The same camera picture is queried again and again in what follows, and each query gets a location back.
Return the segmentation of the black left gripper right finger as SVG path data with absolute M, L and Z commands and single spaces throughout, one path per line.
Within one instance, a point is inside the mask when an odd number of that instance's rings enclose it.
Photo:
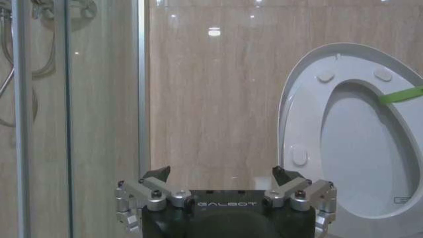
M 325 235 L 328 226 L 336 219 L 337 190 L 333 183 L 321 179 L 312 182 L 299 172 L 288 171 L 280 166 L 272 168 L 272 174 L 278 186 L 264 191 L 262 206 L 276 209 L 288 203 L 296 212 L 313 209 L 315 234 Z

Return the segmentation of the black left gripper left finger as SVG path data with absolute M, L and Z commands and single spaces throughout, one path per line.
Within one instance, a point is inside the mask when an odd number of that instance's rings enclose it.
M 121 180 L 114 190 L 117 221 L 128 230 L 141 229 L 141 211 L 161 212 L 174 208 L 192 212 L 192 193 L 166 184 L 170 167 L 146 171 L 137 180 Z

